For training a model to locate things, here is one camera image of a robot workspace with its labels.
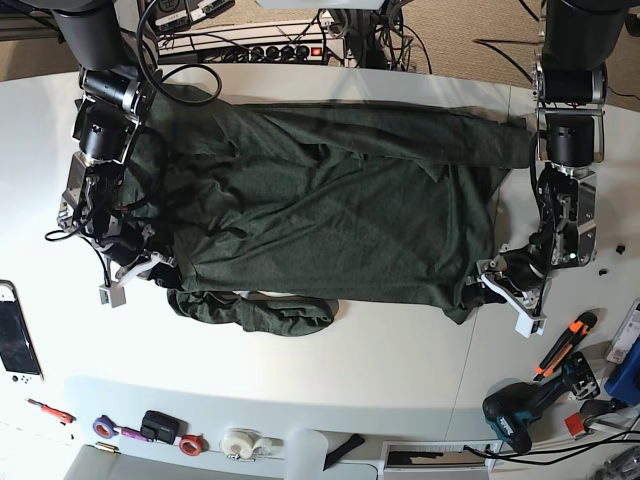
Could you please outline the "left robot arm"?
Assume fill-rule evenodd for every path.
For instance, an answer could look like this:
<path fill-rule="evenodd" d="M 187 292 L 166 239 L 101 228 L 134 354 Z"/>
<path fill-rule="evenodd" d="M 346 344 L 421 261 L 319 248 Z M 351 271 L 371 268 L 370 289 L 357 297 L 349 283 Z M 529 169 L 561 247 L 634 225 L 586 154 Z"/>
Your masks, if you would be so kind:
<path fill-rule="evenodd" d="M 543 320 L 553 271 L 583 267 L 596 250 L 596 174 L 605 153 L 606 61 L 635 1 L 544 1 L 530 76 L 536 130 L 529 177 L 539 227 L 528 243 L 479 263 L 482 284 L 521 321 Z"/>

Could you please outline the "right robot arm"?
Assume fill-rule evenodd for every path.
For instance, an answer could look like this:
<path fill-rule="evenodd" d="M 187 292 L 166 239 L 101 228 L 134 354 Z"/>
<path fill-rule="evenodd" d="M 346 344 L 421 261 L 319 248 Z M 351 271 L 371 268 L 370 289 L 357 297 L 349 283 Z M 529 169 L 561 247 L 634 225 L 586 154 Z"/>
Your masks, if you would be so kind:
<path fill-rule="evenodd" d="M 117 202 L 136 143 L 156 135 L 146 122 L 157 96 L 182 107 L 205 107 L 219 93 L 185 98 L 170 91 L 150 27 L 157 2 L 141 7 L 135 30 L 121 27 L 112 1 L 55 1 L 49 9 L 79 62 L 82 99 L 73 127 L 78 143 L 50 243 L 77 237 L 99 257 L 103 288 L 113 292 L 140 278 L 178 290 L 181 274 L 150 224 L 131 220 L 151 199 Z"/>

